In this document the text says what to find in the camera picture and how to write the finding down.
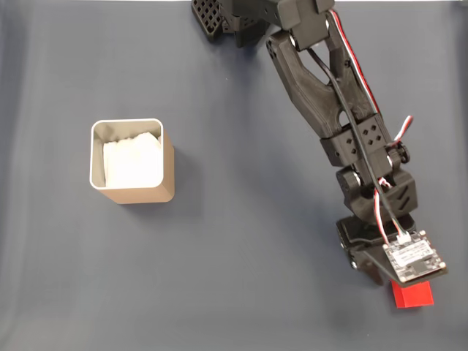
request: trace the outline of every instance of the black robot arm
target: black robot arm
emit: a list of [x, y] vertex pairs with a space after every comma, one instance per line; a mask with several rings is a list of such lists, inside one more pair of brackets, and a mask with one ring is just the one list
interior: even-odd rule
[[[257, 43], [270, 24], [281, 28], [266, 46], [292, 103], [319, 135], [352, 216], [337, 222], [354, 269], [383, 284], [380, 271], [401, 286], [446, 273], [410, 212], [418, 206], [413, 177], [401, 169], [406, 147], [390, 137], [358, 60], [333, 10], [334, 0], [192, 0], [207, 38], [235, 35], [239, 47]], [[326, 67], [312, 46], [325, 42]], [[330, 78], [322, 83], [303, 65], [307, 50]], [[342, 126], [345, 113], [349, 123]]]

